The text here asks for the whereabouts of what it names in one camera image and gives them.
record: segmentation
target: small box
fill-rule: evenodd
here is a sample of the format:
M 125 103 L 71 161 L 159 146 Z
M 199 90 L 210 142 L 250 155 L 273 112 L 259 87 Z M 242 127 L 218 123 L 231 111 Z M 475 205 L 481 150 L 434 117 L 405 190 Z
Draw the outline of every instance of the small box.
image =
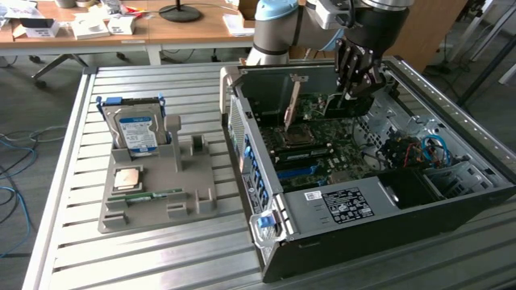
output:
M 25 28 L 26 37 L 46 38 L 57 36 L 59 25 L 54 19 L 19 18 L 19 23 Z
M 134 32 L 134 17 L 123 16 L 111 18 L 106 24 L 106 29 L 111 34 L 131 35 Z
M 75 40 L 110 35 L 99 19 L 75 18 L 71 22 L 71 29 Z
M 254 14 L 258 0 L 239 0 L 237 2 L 238 16 L 243 28 L 254 28 Z

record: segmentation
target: blue hard drive label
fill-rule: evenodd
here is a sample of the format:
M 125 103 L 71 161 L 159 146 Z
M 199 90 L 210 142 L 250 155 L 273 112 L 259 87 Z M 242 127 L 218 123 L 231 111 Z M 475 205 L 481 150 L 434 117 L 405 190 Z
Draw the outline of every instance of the blue hard drive label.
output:
M 119 128 L 127 149 L 134 156 L 149 155 L 157 149 L 155 134 L 150 129 L 150 117 L 119 119 Z

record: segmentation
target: paper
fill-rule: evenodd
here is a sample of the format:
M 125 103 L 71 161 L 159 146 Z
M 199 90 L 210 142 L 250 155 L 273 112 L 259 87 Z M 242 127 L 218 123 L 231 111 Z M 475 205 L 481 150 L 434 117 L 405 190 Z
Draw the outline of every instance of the paper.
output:
M 254 28 L 243 28 L 241 26 L 238 15 L 223 14 L 222 20 L 231 36 L 251 36 L 254 34 Z
M 5 9 L 3 18 L 43 18 L 35 9 L 35 3 L 21 0 L 0 0 L 0 10 Z

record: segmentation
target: hard drive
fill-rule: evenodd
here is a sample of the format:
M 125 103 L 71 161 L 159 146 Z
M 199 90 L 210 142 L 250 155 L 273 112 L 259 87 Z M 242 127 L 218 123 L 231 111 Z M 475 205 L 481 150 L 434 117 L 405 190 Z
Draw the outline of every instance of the hard drive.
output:
M 117 149 L 126 148 L 131 157 L 157 153 L 158 145 L 169 143 L 163 129 L 163 99 L 109 97 L 97 108 L 106 121 L 113 144 Z

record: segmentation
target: white box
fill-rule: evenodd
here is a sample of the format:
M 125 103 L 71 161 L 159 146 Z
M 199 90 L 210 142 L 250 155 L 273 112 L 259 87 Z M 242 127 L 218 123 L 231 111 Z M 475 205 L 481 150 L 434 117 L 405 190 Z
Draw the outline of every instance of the white box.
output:
M 58 32 L 58 28 L 59 28 L 58 22 L 54 20 L 54 22 L 49 28 L 47 27 L 39 27 L 39 28 L 25 27 L 25 34 L 26 34 L 26 37 L 30 37 L 30 38 L 55 37 L 57 32 Z
M 99 19 L 75 19 L 71 22 L 73 35 L 75 40 L 109 36 L 109 30 Z
M 134 24 L 134 17 L 131 16 L 111 18 L 106 24 L 106 29 L 111 34 L 131 35 L 134 32 Z

